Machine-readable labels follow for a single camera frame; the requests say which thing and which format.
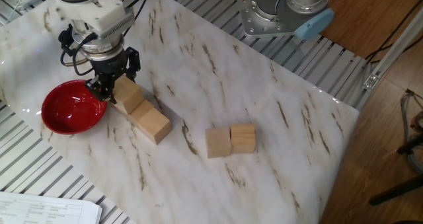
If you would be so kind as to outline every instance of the table surface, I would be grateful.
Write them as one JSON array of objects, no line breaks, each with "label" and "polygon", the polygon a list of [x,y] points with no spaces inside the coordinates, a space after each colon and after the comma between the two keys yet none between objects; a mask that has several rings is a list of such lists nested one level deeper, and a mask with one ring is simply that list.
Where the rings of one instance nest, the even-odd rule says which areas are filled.
[{"label": "table surface", "polygon": [[[136,82],[173,131],[155,146],[108,108],[93,129],[58,135],[41,121],[42,101],[78,77],[59,64],[68,22],[54,11],[48,0],[0,28],[0,99],[132,220],[319,221],[355,109],[173,0],[149,0],[126,46],[139,50]],[[205,129],[232,123],[256,125],[256,152],[207,159]]]}]

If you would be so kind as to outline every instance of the wooden block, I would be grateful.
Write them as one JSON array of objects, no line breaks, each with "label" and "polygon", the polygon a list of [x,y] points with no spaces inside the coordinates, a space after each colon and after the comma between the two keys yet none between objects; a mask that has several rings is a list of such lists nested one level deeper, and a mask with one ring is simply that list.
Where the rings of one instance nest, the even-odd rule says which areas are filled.
[{"label": "wooden block", "polygon": [[231,125],[232,153],[253,153],[256,148],[256,131],[253,124]]},{"label": "wooden block", "polygon": [[151,108],[138,109],[132,112],[130,122],[139,128],[154,144],[160,143],[171,131],[172,124],[165,115],[161,114],[157,109]]},{"label": "wooden block", "polygon": [[130,114],[144,100],[141,87],[128,79],[126,75],[116,80],[113,96],[117,103],[112,106],[123,114]]},{"label": "wooden block", "polygon": [[130,121],[133,125],[139,127],[139,121],[141,120],[141,118],[153,108],[154,105],[152,105],[149,101],[144,100],[134,109],[134,111],[131,112],[131,114],[124,115],[126,119],[128,119],[128,121]]},{"label": "wooden block", "polygon": [[231,136],[229,128],[206,130],[207,158],[231,155]]}]

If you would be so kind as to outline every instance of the black cable on floor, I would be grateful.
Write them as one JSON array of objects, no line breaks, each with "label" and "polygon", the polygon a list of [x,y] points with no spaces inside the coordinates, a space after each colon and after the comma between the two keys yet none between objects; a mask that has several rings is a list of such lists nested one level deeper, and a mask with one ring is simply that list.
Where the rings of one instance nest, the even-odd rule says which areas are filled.
[{"label": "black cable on floor", "polygon": [[[423,109],[423,106],[417,99],[419,98],[423,101],[423,98],[415,94],[413,91],[407,89],[405,91],[404,96],[401,98],[401,113],[403,115],[403,126],[404,126],[404,144],[407,144],[408,141],[410,141],[410,138],[408,135],[408,121],[407,121],[407,114],[406,114],[406,110],[408,108],[410,98],[413,98],[417,102],[417,104]],[[419,133],[423,133],[423,130],[421,129],[420,125],[418,125],[421,118],[423,118],[423,112],[420,112],[419,114],[417,114],[417,116],[413,118],[413,124],[414,124],[413,129]],[[413,150],[407,155],[408,162],[417,173],[423,174],[423,163],[417,158]]]},{"label": "black cable on floor", "polygon": [[402,19],[402,21],[398,24],[398,26],[394,29],[394,31],[392,31],[392,33],[388,36],[388,38],[382,43],[382,45],[379,47],[379,49],[375,50],[374,52],[371,52],[366,58],[365,60],[367,61],[367,63],[369,63],[379,52],[386,50],[388,48],[390,48],[392,46],[392,44],[383,47],[394,35],[395,33],[397,33],[397,31],[399,30],[399,28],[404,24],[404,22],[407,20],[407,18],[414,12],[414,10],[417,9],[417,7],[423,2],[423,0],[419,0],[414,6],[413,8],[411,8],[411,10],[409,10],[409,12],[405,15],[405,17]]}]

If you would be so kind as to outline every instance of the wooden floor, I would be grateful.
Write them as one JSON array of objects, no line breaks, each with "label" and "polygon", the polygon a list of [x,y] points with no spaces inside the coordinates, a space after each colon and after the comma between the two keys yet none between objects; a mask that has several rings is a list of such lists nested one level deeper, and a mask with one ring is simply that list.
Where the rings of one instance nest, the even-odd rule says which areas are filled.
[{"label": "wooden floor", "polygon": [[[423,43],[405,52],[368,100],[321,223],[423,221],[423,188],[379,206],[368,204],[372,196],[416,176],[406,157],[397,154],[396,149],[403,144],[399,101],[406,89],[423,95],[422,52]],[[408,117],[420,111],[411,100]]]},{"label": "wooden floor", "polygon": [[366,57],[380,47],[418,1],[329,0],[335,18],[323,36]]}]

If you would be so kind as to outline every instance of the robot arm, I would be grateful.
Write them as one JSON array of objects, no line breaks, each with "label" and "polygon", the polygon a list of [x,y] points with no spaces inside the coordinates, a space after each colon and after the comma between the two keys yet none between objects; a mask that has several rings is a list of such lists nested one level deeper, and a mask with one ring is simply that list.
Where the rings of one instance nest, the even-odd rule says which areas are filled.
[{"label": "robot arm", "polygon": [[[134,80],[140,70],[139,54],[133,48],[124,49],[122,33],[134,24],[134,13],[125,8],[121,0],[56,0],[56,13],[69,19],[69,28],[60,34],[59,41],[65,54],[73,58],[78,75],[94,70],[95,78],[85,86],[100,101],[110,100],[114,82],[124,73]],[[91,63],[92,69],[80,73],[76,55],[81,52]]]}]

